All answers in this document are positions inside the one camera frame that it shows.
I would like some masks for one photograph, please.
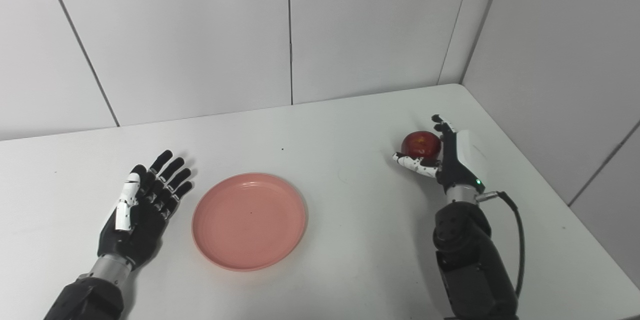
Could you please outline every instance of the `black arm joint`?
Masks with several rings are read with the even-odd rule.
[[[44,320],[118,320],[123,310],[117,286],[87,277],[65,286]]]

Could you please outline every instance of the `black cable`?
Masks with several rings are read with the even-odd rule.
[[[505,193],[504,191],[498,191],[498,196],[513,210],[513,214],[516,217],[516,223],[518,224],[518,238],[519,238],[519,266],[518,266],[518,281],[516,283],[516,297],[520,297],[522,290],[522,280],[524,278],[524,227],[522,226],[522,219],[518,206],[516,203]]]

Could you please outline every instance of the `robot finger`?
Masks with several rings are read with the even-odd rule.
[[[184,159],[180,157],[176,158],[171,163],[169,163],[169,165],[167,165],[166,169],[162,171],[162,173],[160,173],[158,179],[160,179],[160,181],[162,181],[163,183],[166,183],[167,181],[169,181],[169,179],[171,179],[172,176],[174,176],[173,174],[174,172],[176,172],[176,170],[182,168],[182,166],[185,165],[184,162]]]
[[[433,127],[436,131],[439,131],[441,133],[443,132],[447,132],[447,131],[451,131],[452,133],[455,133],[456,129],[451,125],[450,122],[447,122],[447,120],[445,118],[443,118],[440,114],[434,114],[431,117],[431,120],[433,120],[436,125]]]
[[[393,155],[393,160],[413,172],[428,177],[436,177],[436,173],[439,170],[437,161],[428,161],[424,158],[414,159],[400,152],[396,152],[396,154]]]
[[[162,209],[162,206],[164,206],[164,204],[167,203],[167,201],[169,201],[169,198],[171,197],[171,191],[167,188],[163,188],[160,191],[160,194],[158,194],[158,196],[153,200],[153,202],[151,202],[151,204],[154,204],[155,208],[160,210]]]
[[[192,182],[187,181],[186,183],[183,183],[182,185],[180,185],[176,189],[176,191],[171,195],[171,197],[167,199],[167,201],[162,206],[162,209],[160,210],[160,212],[162,213],[165,219],[169,219],[171,215],[173,215],[173,213],[178,208],[178,205],[180,204],[180,199],[182,199],[182,197],[186,193],[188,193],[189,190],[194,188],[193,186],[194,184]]]
[[[176,174],[173,179],[171,179],[171,181],[169,181],[169,184],[167,184],[167,189],[169,189],[170,191],[175,191],[183,181],[187,180],[187,178],[191,176],[191,174],[192,171],[189,168],[180,170],[180,172]]]
[[[151,167],[149,167],[149,171],[154,175],[157,175],[160,172],[160,169],[162,169],[162,167],[164,167],[164,165],[167,163],[167,161],[169,161],[173,157],[173,153],[167,149],[155,159],[154,163],[151,164]]]
[[[122,186],[115,211],[114,228],[116,231],[130,231],[131,209],[138,204],[136,194],[140,188],[140,177],[147,173],[143,165],[136,165]]]

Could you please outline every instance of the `robotic arm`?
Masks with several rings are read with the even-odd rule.
[[[151,165],[133,168],[122,189],[118,206],[100,233],[98,260],[87,274],[64,287],[45,320],[118,320],[124,310],[121,286],[130,272],[144,265],[158,249],[180,199],[192,189],[185,181],[188,168],[165,151]]]
[[[432,240],[436,260],[453,313],[460,320],[517,320],[524,275],[524,234],[515,203],[505,192],[484,193],[487,159],[480,139],[456,131],[439,115],[432,120],[442,140],[441,161],[393,155],[400,165],[434,177],[444,188],[447,205],[436,213]],[[478,203],[500,197],[514,211],[518,224],[520,264],[516,288],[509,280],[491,227]]]

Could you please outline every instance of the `white finger segment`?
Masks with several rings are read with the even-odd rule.
[[[393,160],[403,167],[412,170],[420,175],[425,175],[428,177],[436,177],[436,172],[438,172],[437,167],[426,167],[425,165],[421,165],[421,162],[424,158],[416,158],[413,159],[410,156],[398,156],[398,153],[393,155]]]
[[[131,173],[122,186],[116,206],[115,227],[117,231],[131,231],[131,207],[137,204],[136,193],[140,188],[140,175]]]

